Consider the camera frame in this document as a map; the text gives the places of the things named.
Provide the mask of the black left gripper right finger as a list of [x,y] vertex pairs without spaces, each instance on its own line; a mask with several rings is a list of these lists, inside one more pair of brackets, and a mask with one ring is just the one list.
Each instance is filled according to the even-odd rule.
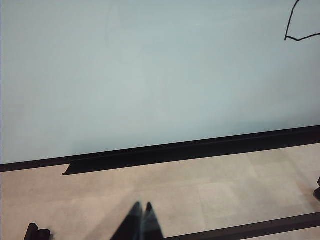
[[142,239],[143,240],[163,240],[162,229],[153,206],[150,202],[146,205],[146,210],[142,219]]

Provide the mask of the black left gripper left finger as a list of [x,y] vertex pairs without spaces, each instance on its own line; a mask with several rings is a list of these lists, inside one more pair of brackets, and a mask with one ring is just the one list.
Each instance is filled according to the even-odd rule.
[[136,202],[116,232],[117,240],[139,240],[142,223],[142,205]]

